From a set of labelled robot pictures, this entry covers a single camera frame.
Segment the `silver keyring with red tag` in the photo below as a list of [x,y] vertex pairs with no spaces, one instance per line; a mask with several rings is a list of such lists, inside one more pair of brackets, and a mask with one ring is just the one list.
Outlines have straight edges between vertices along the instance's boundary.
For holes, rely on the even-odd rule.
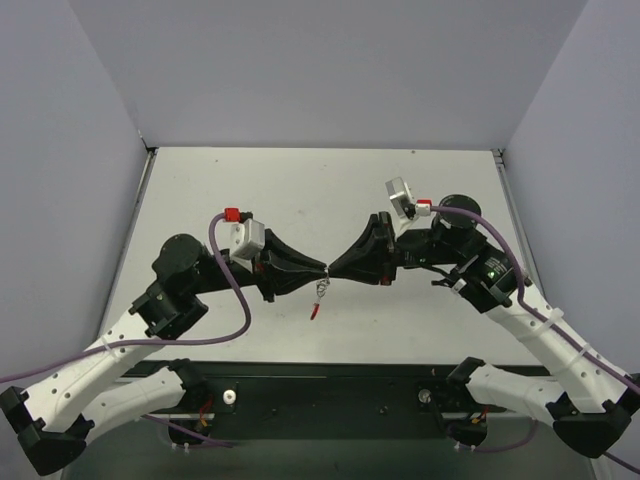
[[317,318],[317,315],[320,310],[321,302],[325,297],[327,290],[331,284],[329,269],[326,268],[323,276],[316,281],[315,284],[315,294],[316,298],[312,306],[312,311],[310,314],[310,320],[314,321]]

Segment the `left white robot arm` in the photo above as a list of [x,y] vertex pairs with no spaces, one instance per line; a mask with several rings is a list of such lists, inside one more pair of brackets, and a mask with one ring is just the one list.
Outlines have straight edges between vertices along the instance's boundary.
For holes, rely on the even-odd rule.
[[272,302],[322,278],[326,266],[268,231],[247,266],[179,234],[164,243],[152,269],[155,281],[80,358],[29,387],[12,386],[2,393],[1,410],[39,475],[64,469],[97,437],[142,415],[211,407],[217,395],[187,359],[169,361],[141,380],[113,385],[207,313],[200,295],[257,286]]

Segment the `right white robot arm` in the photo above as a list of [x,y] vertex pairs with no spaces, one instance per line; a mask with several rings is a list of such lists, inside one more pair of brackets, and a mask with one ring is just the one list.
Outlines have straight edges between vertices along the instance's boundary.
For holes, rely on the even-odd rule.
[[356,242],[328,268],[332,278],[390,285],[398,269],[426,269],[523,345],[550,379],[521,376],[468,357],[448,376],[451,388],[550,426],[588,458],[607,455],[639,409],[639,378],[613,365],[578,335],[525,275],[506,240],[469,196],[438,205],[397,194],[404,232],[388,213],[370,217]]

